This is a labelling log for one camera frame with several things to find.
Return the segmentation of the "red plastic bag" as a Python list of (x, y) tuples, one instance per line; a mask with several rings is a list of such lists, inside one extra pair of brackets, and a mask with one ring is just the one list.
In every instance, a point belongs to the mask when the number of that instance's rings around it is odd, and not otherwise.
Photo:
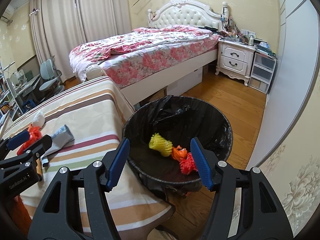
[(21, 155), (23, 153), (23, 151), (25, 151), (29, 146), (31, 146), (33, 143), (35, 143), (36, 141), (38, 141), (39, 139), (42, 138), (42, 134), (41, 134), (41, 127), (40, 126), (33, 126), (32, 124), (30, 124), (28, 126), (27, 131), (29, 132), (29, 140), (26, 141), (17, 151), (17, 155)]

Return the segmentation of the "white tissue ball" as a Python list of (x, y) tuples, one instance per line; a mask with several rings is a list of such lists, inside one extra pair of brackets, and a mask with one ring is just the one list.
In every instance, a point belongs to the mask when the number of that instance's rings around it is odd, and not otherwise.
[(38, 111), (32, 121), (33, 127), (40, 127), (42, 128), (44, 126), (44, 123), (46, 122), (45, 116), (41, 111)]

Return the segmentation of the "grey white milk powder pouch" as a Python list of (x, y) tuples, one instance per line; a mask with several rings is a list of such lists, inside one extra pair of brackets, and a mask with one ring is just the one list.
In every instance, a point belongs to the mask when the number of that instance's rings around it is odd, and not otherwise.
[(45, 152), (41, 157), (42, 167), (47, 167), (49, 165), (48, 156), (61, 150), (65, 145), (74, 140), (74, 135), (71, 133), (67, 125), (60, 127), (53, 135), (52, 146)]

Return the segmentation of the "red foam net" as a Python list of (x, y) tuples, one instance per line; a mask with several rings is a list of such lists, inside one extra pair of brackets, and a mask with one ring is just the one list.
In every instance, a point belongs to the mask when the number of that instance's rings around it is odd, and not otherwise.
[(198, 171), (191, 153), (187, 153), (186, 157), (180, 160), (180, 171), (183, 175)]

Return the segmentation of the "yellow foam net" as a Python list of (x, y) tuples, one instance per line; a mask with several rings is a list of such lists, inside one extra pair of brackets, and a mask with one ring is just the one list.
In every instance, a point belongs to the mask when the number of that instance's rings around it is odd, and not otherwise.
[(149, 148), (158, 151), (162, 156), (168, 157), (172, 153), (173, 144), (170, 140), (164, 139), (159, 133), (152, 135)]

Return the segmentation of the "orange snack bag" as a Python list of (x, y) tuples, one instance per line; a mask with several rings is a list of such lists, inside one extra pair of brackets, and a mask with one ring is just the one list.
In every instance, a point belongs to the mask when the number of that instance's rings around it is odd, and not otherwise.
[(171, 157), (178, 162), (185, 160), (187, 158), (188, 151), (186, 148), (182, 148), (181, 146), (173, 147), (171, 152)]

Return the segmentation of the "black lined trash bin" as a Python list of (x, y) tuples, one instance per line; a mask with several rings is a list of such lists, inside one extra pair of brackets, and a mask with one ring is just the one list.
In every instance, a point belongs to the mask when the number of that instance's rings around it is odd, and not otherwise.
[(156, 133), (187, 150), (191, 139), (197, 137), (219, 160), (226, 161), (232, 151), (231, 124), (208, 102), (169, 95), (141, 107), (123, 128), (123, 137), (130, 142), (129, 167), (143, 186), (161, 199), (166, 199), (169, 191), (181, 196), (199, 191), (202, 183), (196, 171), (183, 175), (178, 161), (149, 148)]

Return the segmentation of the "metal bookshelf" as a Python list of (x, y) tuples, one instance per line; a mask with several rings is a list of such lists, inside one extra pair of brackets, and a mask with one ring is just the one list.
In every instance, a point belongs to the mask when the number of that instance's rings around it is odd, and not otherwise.
[(7, 77), (9, 68), (15, 64), (15, 61), (6, 67), (1, 66), (1, 137), (7, 129), (8, 124), (12, 123), (17, 117), (17, 113), (21, 111), (16, 100), (17, 95), (13, 88), (13, 83)]

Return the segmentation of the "study desk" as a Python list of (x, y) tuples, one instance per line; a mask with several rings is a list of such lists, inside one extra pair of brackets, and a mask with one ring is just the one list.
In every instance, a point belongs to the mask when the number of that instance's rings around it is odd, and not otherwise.
[(17, 102), (19, 107), (21, 108), (20, 114), (25, 113), (27, 110), (27, 106), (23, 106), (25, 102), (28, 100), (33, 103), (37, 103), (38, 100), (35, 97), (34, 90), (40, 82), (40, 74), (34, 76), (29, 81), (27, 80), (23, 70), (7, 75), (10, 81), (13, 83), (13, 88), (16, 91)]

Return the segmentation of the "grey blue desk chair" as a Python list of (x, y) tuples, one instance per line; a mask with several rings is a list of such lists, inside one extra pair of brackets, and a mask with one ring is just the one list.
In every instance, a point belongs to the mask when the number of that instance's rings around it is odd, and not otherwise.
[(43, 79), (43, 84), (39, 87), (39, 91), (44, 92), (46, 99), (65, 90), (65, 86), (61, 82), (62, 72), (54, 64), (54, 56), (41, 63), (40, 76)]

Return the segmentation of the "white wardrobe door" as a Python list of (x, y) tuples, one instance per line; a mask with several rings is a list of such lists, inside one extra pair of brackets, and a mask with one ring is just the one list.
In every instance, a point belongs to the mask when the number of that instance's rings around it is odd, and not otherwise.
[(319, 16), (310, 0), (279, 0), (278, 66), (247, 168), (260, 165), (289, 135), (318, 74)]

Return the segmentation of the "air conditioner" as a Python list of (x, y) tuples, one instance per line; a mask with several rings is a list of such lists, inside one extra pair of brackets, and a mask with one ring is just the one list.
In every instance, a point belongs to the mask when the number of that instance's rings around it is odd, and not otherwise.
[(1, 21), (5, 22), (7, 25), (11, 25), (13, 20), (12, 17), (14, 15), (14, 8), (9, 4), (3, 15), (1, 16)]

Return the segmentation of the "beige curtains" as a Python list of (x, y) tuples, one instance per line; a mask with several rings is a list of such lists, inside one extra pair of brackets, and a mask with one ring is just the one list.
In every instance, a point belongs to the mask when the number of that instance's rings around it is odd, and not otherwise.
[(38, 62), (53, 57), (63, 81), (73, 48), (131, 31), (128, 0), (30, 0), (29, 16)]

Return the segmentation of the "translucent plastic drawer unit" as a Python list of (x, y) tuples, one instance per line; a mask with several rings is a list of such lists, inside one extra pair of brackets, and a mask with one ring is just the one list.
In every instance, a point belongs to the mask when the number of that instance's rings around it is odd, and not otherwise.
[(276, 65), (277, 59), (275, 57), (256, 51), (248, 83), (249, 87), (267, 94), (272, 83)]

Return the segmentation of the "white storage box under bed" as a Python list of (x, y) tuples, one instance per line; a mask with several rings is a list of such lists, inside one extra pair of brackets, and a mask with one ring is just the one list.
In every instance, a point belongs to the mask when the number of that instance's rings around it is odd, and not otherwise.
[(167, 86), (167, 95), (180, 96), (202, 82), (202, 68)]

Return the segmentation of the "floral bedding bed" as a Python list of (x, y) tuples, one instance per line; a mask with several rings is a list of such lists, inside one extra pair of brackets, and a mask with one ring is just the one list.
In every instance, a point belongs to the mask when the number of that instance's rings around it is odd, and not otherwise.
[(88, 42), (69, 54), (82, 81), (106, 75), (133, 105), (217, 59), (221, 36), (208, 29), (173, 25)]

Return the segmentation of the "white two-drawer nightstand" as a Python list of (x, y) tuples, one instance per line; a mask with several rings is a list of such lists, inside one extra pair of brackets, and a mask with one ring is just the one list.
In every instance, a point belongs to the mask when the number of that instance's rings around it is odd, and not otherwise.
[(215, 75), (220, 73), (231, 79), (243, 80), (247, 87), (255, 54), (255, 48), (239, 42), (220, 38)]

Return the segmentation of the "white tufted headboard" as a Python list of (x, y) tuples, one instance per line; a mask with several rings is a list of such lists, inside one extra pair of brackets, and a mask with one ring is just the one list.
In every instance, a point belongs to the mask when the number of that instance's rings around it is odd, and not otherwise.
[(221, 15), (195, 0), (170, 0), (156, 12), (148, 10), (148, 27), (162, 29), (171, 25), (212, 27), (222, 30)]

